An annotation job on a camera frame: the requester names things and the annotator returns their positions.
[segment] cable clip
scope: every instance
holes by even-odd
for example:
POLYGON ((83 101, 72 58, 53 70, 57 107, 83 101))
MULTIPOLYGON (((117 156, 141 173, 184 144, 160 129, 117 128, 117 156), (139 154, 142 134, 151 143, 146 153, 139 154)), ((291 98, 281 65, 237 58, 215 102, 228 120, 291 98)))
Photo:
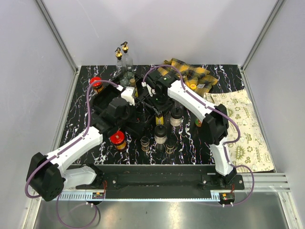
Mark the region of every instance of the cable clip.
POLYGON ((118 85, 116 89, 118 89, 121 92, 124 88, 121 85, 118 85))

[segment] beige cloth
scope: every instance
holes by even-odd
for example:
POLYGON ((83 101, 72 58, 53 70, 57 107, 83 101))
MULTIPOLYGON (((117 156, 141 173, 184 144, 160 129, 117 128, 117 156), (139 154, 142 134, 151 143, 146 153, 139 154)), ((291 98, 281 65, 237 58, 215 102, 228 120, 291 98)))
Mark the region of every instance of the beige cloth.
MULTIPOLYGON (((228 116, 237 123, 240 129, 240 140, 228 144, 232 163, 234 165, 246 165, 253 172, 273 170, 274 165, 271 155, 267 149, 247 91, 244 89, 225 94, 206 93, 205 98, 215 105, 225 105, 228 116)), ((237 130, 229 122, 228 140, 232 141, 236 137, 237 130)), ((248 170, 241 167, 237 169, 237 172, 245 173, 248 170)))

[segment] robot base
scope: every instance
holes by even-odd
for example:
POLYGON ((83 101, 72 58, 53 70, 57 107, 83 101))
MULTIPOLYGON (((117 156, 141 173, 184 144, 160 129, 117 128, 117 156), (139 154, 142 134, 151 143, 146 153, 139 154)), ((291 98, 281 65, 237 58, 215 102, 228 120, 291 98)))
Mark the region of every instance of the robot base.
POLYGON ((202 187, 204 190, 244 190, 242 175, 236 175, 236 168, 225 177, 218 174, 202 175, 202 187))

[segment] gold bottle cap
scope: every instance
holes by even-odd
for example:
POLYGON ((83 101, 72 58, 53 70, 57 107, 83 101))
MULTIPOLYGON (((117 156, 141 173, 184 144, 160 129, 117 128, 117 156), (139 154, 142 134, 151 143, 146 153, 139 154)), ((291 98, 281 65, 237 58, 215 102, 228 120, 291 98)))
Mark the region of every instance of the gold bottle cap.
POLYGON ((121 53, 121 49, 120 48, 117 48, 115 50, 115 52, 116 52, 116 54, 115 54, 116 58, 118 58, 118 59, 122 58, 123 54, 121 53))
POLYGON ((195 89, 196 89, 196 85, 195 85, 195 84, 191 84, 191 85, 190 85, 190 88, 191 88, 192 90, 195 90, 195 89))
POLYGON ((128 42, 124 42, 121 44, 121 45, 123 45, 122 50, 124 51, 124 53, 127 53, 128 49, 129 49, 127 44, 128 44, 128 42))
POLYGON ((135 86, 135 79, 130 79, 130 86, 135 86))

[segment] white metal wall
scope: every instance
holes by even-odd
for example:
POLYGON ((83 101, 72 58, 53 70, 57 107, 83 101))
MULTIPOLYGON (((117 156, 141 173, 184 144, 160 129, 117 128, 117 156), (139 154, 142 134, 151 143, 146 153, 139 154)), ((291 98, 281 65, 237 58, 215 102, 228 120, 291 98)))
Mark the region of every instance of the white metal wall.
POLYGON ((276 0, 44 2, 77 65, 115 64, 124 41, 135 64, 242 64, 276 0))
POLYGON ((0 1, 0 224, 19 228, 31 157, 49 152, 73 74, 33 0, 0 1))
POLYGON ((305 225, 305 1, 286 1, 245 72, 278 172, 305 225))

